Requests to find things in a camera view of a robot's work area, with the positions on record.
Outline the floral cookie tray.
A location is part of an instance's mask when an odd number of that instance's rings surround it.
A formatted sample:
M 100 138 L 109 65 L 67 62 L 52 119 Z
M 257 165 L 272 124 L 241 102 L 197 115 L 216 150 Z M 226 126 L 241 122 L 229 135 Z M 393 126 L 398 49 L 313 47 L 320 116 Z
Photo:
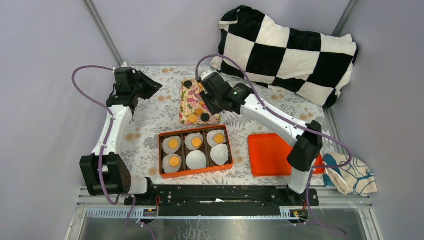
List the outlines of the floral cookie tray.
M 184 81 L 192 81 L 190 89 L 183 86 Z M 204 90 L 203 86 L 194 78 L 185 78 L 181 82 L 180 88 L 180 105 L 179 105 L 179 122 L 182 125 L 218 125 L 222 122 L 222 117 L 219 114 L 212 115 L 208 110 L 206 103 L 202 100 L 200 93 Z M 203 122 L 201 116 L 197 116 L 196 123 L 188 122 L 188 116 L 195 114 L 196 109 L 202 109 L 203 113 L 210 115 L 208 122 Z

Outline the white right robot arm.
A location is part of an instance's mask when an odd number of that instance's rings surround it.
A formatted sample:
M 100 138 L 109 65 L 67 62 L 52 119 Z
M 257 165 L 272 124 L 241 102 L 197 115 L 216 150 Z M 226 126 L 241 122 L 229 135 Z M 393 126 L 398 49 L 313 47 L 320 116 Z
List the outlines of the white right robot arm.
M 231 86 L 217 72 L 206 70 L 196 80 L 203 87 L 200 97 L 212 114 L 226 111 L 254 120 L 292 148 L 287 157 L 291 175 L 286 198 L 293 206 L 301 205 L 307 199 L 305 190 L 312 166 L 323 147 L 321 124 L 295 119 L 257 97 L 249 86 L 243 83 Z

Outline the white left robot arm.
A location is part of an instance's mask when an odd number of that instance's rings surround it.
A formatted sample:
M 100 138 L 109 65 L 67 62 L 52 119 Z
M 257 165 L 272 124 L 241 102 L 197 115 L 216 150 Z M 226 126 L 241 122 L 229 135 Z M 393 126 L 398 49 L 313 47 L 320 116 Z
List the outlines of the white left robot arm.
M 149 188 L 151 181 L 132 177 L 120 154 L 139 99 L 149 100 L 162 85 L 130 66 L 114 68 L 112 73 L 115 83 L 105 104 L 83 94 L 106 109 L 106 121 L 91 154 L 81 157 L 80 169 L 90 195 L 135 194 L 142 205 L 148 206 L 155 200 L 155 192 Z

